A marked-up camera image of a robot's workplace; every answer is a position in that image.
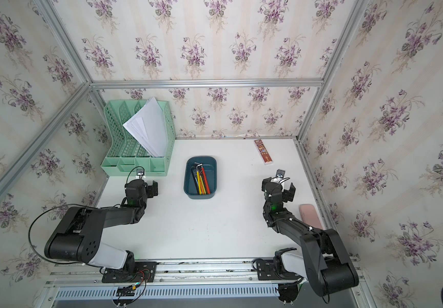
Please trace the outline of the large black hex key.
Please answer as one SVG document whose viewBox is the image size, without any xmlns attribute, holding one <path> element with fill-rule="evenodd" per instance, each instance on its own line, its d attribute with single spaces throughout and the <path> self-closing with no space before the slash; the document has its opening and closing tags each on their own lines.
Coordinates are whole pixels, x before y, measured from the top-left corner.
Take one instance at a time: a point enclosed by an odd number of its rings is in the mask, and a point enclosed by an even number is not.
<svg viewBox="0 0 443 308">
<path fill-rule="evenodd" d="M 194 184 L 195 184 L 195 186 L 196 186 L 196 192 L 199 194 L 199 192 L 198 192 L 198 184 L 197 184 L 197 178 L 196 178 L 196 166 L 195 165 L 193 165 L 192 167 L 191 167 L 191 174 L 192 174 L 192 176 L 193 176 L 193 180 L 194 180 Z"/>
</svg>

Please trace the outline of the yellow handled hex key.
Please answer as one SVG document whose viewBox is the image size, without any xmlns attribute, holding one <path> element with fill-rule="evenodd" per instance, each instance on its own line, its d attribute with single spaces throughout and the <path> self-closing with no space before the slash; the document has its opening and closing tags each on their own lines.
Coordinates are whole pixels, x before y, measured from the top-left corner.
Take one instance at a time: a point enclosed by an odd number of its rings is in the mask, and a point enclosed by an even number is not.
<svg viewBox="0 0 443 308">
<path fill-rule="evenodd" d="M 200 195 L 204 195 L 205 194 L 205 190 L 204 190 L 204 185 L 202 182 L 202 177 L 200 174 L 200 169 L 199 167 L 196 167 L 196 178 L 197 178 L 197 184 L 198 184 L 198 192 Z"/>
</svg>

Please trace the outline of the orange handled hex key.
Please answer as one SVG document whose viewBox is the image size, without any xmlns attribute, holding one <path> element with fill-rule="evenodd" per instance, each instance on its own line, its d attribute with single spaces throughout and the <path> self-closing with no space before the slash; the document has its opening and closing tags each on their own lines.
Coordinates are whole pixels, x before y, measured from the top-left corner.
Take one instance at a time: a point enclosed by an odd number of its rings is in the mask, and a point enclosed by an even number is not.
<svg viewBox="0 0 443 308">
<path fill-rule="evenodd" d="M 203 180 L 203 175 L 202 175 L 202 167 L 201 166 L 197 166 L 196 167 L 196 174 L 197 174 L 197 178 L 198 178 L 199 193 L 201 195 L 206 195 L 207 194 L 207 190 L 205 188 L 205 184 L 204 184 L 204 180 Z"/>
</svg>

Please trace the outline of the red handled hex key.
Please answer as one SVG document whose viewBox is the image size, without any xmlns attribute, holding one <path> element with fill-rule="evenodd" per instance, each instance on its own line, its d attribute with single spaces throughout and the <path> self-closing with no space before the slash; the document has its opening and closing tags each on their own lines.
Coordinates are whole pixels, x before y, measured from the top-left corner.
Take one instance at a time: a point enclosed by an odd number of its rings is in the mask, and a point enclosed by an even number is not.
<svg viewBox="0 0 443 308">
<path fill-rule="evenodd" d="M 206 195 L 209 195 L 211 193 L 211 189 L 209 187 L 209 183 L 208 183 L 208 180 L 207 180 L 207 174 L 205 172 L 205 169 L 204 169 L 202 164 L 198 164 L 197 166 L 201 166 L 202 167 L 203 180 L 204 180 L 205 188 L 207 190 L 207 194 Z"/>
</svg>

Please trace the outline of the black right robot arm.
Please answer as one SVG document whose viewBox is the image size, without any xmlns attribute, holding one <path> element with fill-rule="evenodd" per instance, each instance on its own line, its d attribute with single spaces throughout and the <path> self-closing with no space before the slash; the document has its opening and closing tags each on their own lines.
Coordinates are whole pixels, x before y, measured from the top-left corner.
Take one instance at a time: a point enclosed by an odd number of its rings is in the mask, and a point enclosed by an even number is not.
<svg viewBox="0 0 443 308">
<path fill-rule="evenodd" d="M 298 245 L 275 252 L 275 276 L 280 280 L 306 280 L 320 297 L 357 287 L 359 276 L 338 232 L 313 227 L 285 208 L 286 202 L 293 201 L 295 191 L 293 184 L 284 189 L 283 183 L 275 179 L 262 181 L 262 215 L 268 228 Z"/>
</svg>

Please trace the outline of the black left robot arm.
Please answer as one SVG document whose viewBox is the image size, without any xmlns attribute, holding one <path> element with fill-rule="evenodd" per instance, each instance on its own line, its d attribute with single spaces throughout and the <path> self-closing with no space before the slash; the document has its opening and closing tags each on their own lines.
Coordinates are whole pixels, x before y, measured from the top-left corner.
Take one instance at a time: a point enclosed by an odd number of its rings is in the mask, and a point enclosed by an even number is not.
<svg viewBox="0 0 443 308">
<path fill-rule="evenodd" d="M 138 223 L 147 201 L 158 194 L 156 181 L 149 185 L 137 179 L 125 184 L 125 198 L 119 207 L 70 207 L 47 241 L 45 257 L 133 274 L 134 254 L 103 243 L 103 230 Z"/>
</svg>

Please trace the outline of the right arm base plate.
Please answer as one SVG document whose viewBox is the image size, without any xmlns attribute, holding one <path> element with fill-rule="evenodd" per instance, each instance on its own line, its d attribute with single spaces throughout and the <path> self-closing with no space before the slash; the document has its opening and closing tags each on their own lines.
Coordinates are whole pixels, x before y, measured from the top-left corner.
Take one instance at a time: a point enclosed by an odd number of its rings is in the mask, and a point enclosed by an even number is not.
<svg viewBox="0 0 443 308">
<path fill-rule="evenodd" d="M 259 281 L 299 281 L 302 276 L 286 271 L 279 261 L 257 258 L 252 261 L 252 268 Z"/>
</svg>

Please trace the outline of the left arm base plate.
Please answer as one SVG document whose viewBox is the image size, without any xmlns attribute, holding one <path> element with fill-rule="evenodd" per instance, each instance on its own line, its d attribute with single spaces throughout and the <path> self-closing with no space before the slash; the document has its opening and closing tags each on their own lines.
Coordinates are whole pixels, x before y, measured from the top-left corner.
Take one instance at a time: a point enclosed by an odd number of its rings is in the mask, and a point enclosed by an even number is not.
<svg viewBox="0 0 443 308">
<path fill-rule="evenodd" d="M 158 262 L 140 261 L 135 262 L 134 269 L 108 269 L 106 268 L 101 282 L 104 284 L 113 283 L 136 283 L 145 280 L 151 283 L 154 280 Z"/>
</svg>

